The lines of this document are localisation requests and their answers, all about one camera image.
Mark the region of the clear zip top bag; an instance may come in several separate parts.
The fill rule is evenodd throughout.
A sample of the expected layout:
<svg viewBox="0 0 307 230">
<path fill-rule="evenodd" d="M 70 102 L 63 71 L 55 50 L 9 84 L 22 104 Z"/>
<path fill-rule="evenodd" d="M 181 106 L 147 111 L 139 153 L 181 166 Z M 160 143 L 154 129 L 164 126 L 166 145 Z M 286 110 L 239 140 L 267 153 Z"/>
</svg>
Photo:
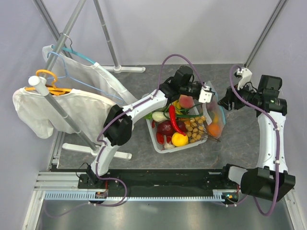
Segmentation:
<svg viewBox="0 0 307 230">
<path fill-rule="evenodd" d="M 202 105 L 203 115 L 205 117 L 204 125 L 210 138 L 218 139 L 225 126 L 225 115 L 223 108 L 218 105 L 218 93 L 210 81 L 206 82 L 206 86 L 211 87 L 214 92 L 213 99 L 210 103 Z"/>
</svg>

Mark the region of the yellow orange mango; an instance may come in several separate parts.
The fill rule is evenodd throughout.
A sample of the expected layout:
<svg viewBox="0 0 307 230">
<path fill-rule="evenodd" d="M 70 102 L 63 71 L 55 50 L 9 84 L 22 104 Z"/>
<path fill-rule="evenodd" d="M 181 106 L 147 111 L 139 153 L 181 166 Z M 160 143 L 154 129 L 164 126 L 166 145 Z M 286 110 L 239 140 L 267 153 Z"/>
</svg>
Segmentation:
<svg viewBox="0 0 307 230">
<path fill-rule="evenodd" d="M 217 113 L 214 114 L 214 119 L 213 119 L 213 123 L 219 123 L 220 117 Z"/>
</svg>

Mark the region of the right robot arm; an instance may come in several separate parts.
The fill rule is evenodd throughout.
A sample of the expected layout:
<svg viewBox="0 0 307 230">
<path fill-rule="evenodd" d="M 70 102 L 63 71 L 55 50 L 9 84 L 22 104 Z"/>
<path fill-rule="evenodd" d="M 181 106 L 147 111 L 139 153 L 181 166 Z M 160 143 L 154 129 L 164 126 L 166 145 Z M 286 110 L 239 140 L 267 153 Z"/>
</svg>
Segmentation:
<svg viewBox="0 0 307 230">
<path fill-rule="evenodd" d="M 220 176 L 224 188 L 232 188 L 236 183 L 246 195 L 280 201 L 295 185 L 295 177 L 289 175 L 284 157 L 283 131 L 287 115 L 287 101 L 279 98 L 282 79 L 262 75 L 258 88 L 249 86 L 251 74 L 236 73 L 240 81 L 228 87 L 218 104 L 228 111 L 245 106 L 244 99 L 256 112 L 260 129 L 260 150 L 254 169 L 227 164 Z"/>
</svg>

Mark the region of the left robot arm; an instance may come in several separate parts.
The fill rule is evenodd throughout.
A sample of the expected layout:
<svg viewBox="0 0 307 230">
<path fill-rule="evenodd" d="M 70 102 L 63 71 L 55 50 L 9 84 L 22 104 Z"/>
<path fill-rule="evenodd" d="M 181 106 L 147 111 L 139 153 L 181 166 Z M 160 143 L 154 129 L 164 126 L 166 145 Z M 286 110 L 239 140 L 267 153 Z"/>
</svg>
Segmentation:
<svg viewBox="0 0 307 230">
<path fill-rule="evenodd" d="M 89 176 L 89 184 L 94 188 L 101 188 L 105 184 L 105 174 L 120 146 L 126 144 L 132 135 L 134 124 L 150 112 L 170 105 L 181 95 L 191 96 L 197 100 L 202 86 L 190 81 L 194 71 L 188 66 L 181 66 L 173 77 L 159 85 L 158 89 L 135 103 L 124 107 L 111 107 L 103 130 L 97 137 L 101 149 L 91 164 L 93 173 Z"/>
</svg>

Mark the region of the orange fruit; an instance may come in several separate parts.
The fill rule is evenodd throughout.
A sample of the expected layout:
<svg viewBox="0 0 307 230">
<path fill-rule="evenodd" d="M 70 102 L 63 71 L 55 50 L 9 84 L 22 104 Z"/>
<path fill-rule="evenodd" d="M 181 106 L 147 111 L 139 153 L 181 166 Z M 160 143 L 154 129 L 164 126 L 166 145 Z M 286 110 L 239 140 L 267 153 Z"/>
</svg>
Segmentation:
<svg viewBox="0 0 307 230">
<path fill-rule="evenodd" d="M 221 134 L 221 129 L 217 123 L 210 123 L 207 126 L 207 132 L 214 137 L 219 137 Z"/>
</svg>

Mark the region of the purple onion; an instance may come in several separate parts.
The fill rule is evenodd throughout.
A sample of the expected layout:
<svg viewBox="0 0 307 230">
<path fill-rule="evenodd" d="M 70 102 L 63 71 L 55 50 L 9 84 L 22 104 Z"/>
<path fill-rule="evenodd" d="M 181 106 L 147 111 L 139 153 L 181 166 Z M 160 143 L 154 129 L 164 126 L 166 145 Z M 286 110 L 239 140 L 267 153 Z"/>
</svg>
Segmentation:
<svg viewBox="0 0 307 230">
<path fill-rule="evenodd" d="M 206 104 L 206 108 L 208 111 L 217 111 L 219 109 L 219 105 L 216 101 L 212 101 Z"/>
</svg>

